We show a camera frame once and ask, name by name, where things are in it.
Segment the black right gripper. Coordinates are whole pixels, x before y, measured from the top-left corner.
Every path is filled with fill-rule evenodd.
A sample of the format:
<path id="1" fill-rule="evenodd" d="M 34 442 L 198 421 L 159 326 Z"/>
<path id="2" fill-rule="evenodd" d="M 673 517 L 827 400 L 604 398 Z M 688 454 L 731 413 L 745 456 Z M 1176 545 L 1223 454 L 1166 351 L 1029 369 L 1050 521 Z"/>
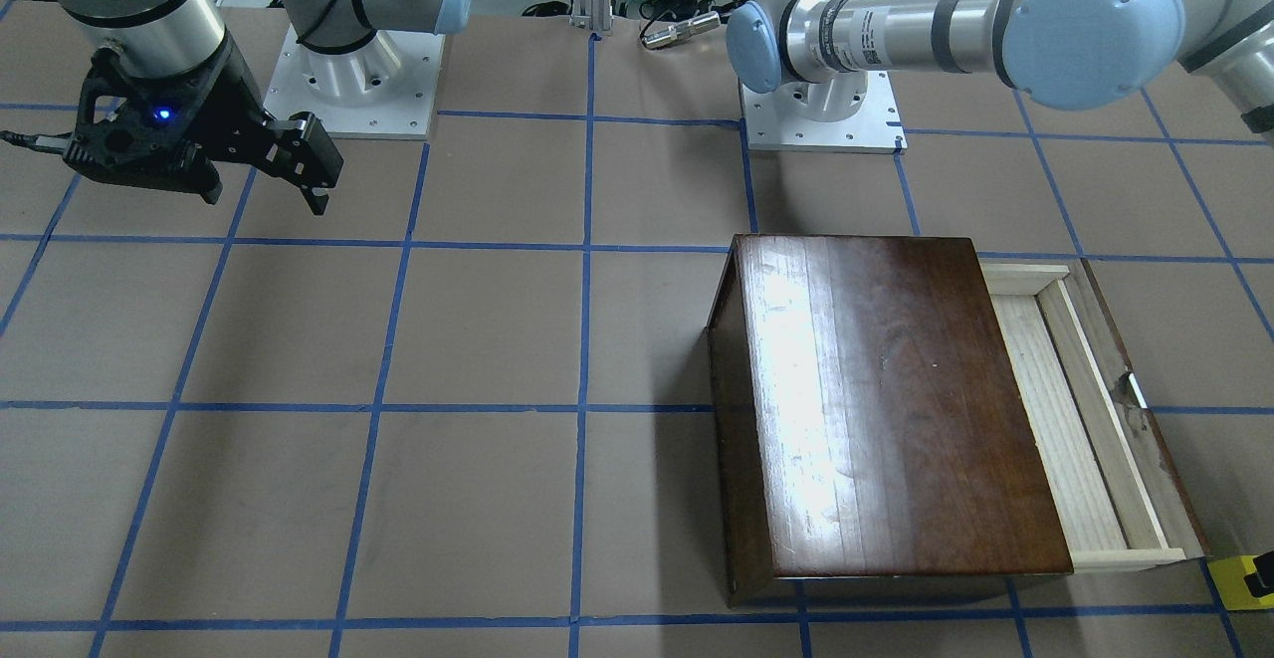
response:
<path id="1" fill-rule="evenodd" d="M 318 217 L 344 168 L 315 113 L 268 121 L 259 82 L 232 34 L 192 70 L 162 79 L 129 77 L 118 51 L 101 46 L 61 158 L 94 182 L 186 193 L 208 204 L 220 196 L 215 162 L 262 163 Z"/>

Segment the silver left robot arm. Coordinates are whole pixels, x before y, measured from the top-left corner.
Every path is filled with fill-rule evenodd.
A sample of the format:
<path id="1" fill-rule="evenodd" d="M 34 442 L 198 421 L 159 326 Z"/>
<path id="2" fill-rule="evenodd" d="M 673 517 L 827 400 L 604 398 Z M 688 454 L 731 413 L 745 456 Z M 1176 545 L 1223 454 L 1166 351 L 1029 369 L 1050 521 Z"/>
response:
<path id="1" fill-rule="evenodd" d="M 857 113 L 891 70 L 992 74 L 1034 105 L 1105 108 L 1170 64 L 1271 139 L 1271 0 L 749 0 L 727 56 L 750 94 L 806 122 Z"/>

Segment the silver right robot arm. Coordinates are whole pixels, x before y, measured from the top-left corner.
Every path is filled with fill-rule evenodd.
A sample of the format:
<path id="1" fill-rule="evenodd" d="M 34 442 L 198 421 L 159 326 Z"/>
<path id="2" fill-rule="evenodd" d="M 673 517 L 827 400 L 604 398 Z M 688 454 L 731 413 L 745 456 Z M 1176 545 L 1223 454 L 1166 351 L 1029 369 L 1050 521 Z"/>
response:
<path id="1" fill-rule="evenodd" d="M 322 119 L 268 110 L 213 0 L 56 0 L 96 50 L 76 128 L 4 131 L 96 184 L 220 198 L 220 162 L 252 164 L 324 214 L 344 159 Z M 327 105 L 373 99 L 397 82 L 392 32 L 455 34 L 471 0 L 282 0 L 311 87 Z"/>

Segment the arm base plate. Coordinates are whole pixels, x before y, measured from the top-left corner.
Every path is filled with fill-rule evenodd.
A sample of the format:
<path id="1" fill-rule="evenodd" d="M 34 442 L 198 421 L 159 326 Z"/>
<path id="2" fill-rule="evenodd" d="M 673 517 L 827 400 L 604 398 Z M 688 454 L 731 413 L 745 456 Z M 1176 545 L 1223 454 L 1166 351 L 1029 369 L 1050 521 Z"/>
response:
<path id="1" fill-rule="evenodd" d="M 854 71 L 769 93 L 739 87 L 750 150 L 897 154 L 910 148 L 889 74 Z"/>
<path id="2" fill-rule="evenodd" d="M 288 29 L 268 83 L 269 113 L 308 110 L 333 139 L 428 139 L 447 36 L 378 31 L 345 55 L 313 52 L 296 37 Z"/>

